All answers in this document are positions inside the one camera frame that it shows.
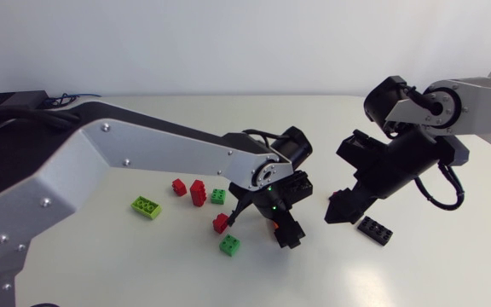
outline robotic arm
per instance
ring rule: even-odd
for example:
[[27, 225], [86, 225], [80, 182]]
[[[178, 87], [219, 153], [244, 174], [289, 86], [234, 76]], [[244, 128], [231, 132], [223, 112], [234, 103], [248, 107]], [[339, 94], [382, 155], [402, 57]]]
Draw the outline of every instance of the robotic arm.
[[[469, 151], [454, 135], [491, 133], [491, 79], [443, 80], [420, 94], [402, 78], [389, 77], [367, 96], [364, 108], [392, 141], [386, 145], [356, 130], [342, 142], [337, 154], [357, 169], [357, 184], [330, 198], [326, 222], [355, 223], [374, 201], [412, 180], [435, 206], [459, 208], [465, 192], [452, 166], [466, 163]], [[456, 189], [453, 205], [435, 200], [419, 179], [435, 163]]]
[[[248, 134], [258, 134], [258, 142]], [[267, 138], [275, 138], [271, 145]], [[66, 111], [0, 111], [0, 306], [14, 305], [14, 277], [30, 240], [78, 210], [110, 167], [226, 177], [239, 200], [279, 228], [281, 247], [304, 233], [289, 212], [312, 194], [298, 166], [312, 153], [295, 127], [213, 136], [101, 102]]]

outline toy brick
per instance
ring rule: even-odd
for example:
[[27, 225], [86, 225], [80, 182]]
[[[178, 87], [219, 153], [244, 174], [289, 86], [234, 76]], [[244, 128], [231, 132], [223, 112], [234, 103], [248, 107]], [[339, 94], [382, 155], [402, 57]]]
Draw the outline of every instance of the toy brick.
[[183, 196], [187, 193], [187, 187], [185, 187], [185, 183], [183, 183], [179, 178], [171, 183], [171, 187], [174, 189], [174, 192], [176, 192], [176, 194], [179, 196]]
[[225, 190], [214, 188], [213, 192], [211, 193], [211, 203], [223, 205], [225, 203], [226, 193], [227, 192]]
[[162, 211], [162, 207], [159, 204], [142, 196], [138, 197], [137, 200], [132, 203], [132, 208], [150, 219], [154, 219]]
[[240, 240], [234, 238], [232, 235], [227, 235], [219, 244], [219, 249], [232, 257], [240, 247]]
[[365, 217], [357, 227], [361, 232], [373, 238], [380, 245], [385, 246], [391, 239], [393, 232], [380, 225], [370, 217]]
[[190, 188], [191, 198], [193, 199], [193, 204], [195, 206], [202, 206], [207, 199], [205, 195], [204, 183], [200, 180], [195, 180]]
[[216, 219], [213, 220], [213, 229], [219, 233], [222, 234], [223, 231], [227, 228], [228, 216], [226, 214], [219, 214]]

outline white table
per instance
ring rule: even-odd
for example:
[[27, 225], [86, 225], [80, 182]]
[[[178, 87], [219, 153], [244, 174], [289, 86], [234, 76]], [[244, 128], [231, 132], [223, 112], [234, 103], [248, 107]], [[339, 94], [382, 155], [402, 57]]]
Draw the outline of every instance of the white table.
[[[470, 161], [456, 172], [466, 194], [457, 211], [427, 202], [414, 184], [367, 215], [394, 235], [381, 247], [356, 226], [326, 224], [332, 191], [352, 187], [355, 169], [335, 154], [353, 129], [387, 142], [350, 96], [155, 96], [103, 101], [216, 135], [247, 128], [304, 131], [314, 153], [300, 167], [314, 194], [292, 215], [306, 237], [281, 249], [254, 206], [227, 230], [241, 240], [234, 257], [223, 254], [211, 221], [224, 206], [192, 205], [171, 181], [198, 178], [206, 189], [227, 188], [220, 177], [113, 169], [85, 208], [32, 241], [17, 277], [17, 304], [67, 306], [491, 306], [491, 146], [460, 139]], [[454, 191], [438, 169], [422, 179], [440, 200]], [[162, 205], [153, 221], [130, 203], [142, 195]]]

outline green lego brick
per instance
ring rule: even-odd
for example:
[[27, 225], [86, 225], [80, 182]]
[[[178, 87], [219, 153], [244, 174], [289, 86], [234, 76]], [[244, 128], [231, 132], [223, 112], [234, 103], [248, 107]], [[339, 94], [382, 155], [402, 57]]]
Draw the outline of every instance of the green lego brick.
[[211, 193], [211, 203], [223, 205], [225, 203], [225, 196], [227, 192], [225, 190], [213, 189], [213, 193]]
[[154, 219], [162, 211], [162, 207], [159, 206], [159, 204], [142, 196], [138, 197], [137, 200], [132, 203], [132, 208], [150, 219]]
[[232, 257], [240, 247], [240, 240], [234, 238], [232, 235], [227, 235], [221, 243], [219, 243], [219, 249]]

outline white wall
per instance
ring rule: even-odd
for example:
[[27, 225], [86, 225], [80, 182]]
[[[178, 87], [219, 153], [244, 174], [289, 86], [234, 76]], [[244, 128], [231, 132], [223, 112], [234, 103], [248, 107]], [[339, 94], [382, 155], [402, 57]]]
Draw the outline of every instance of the white wall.
[[365, 95], [491, 70], [491, 0], [0, 0], [0, 91]]

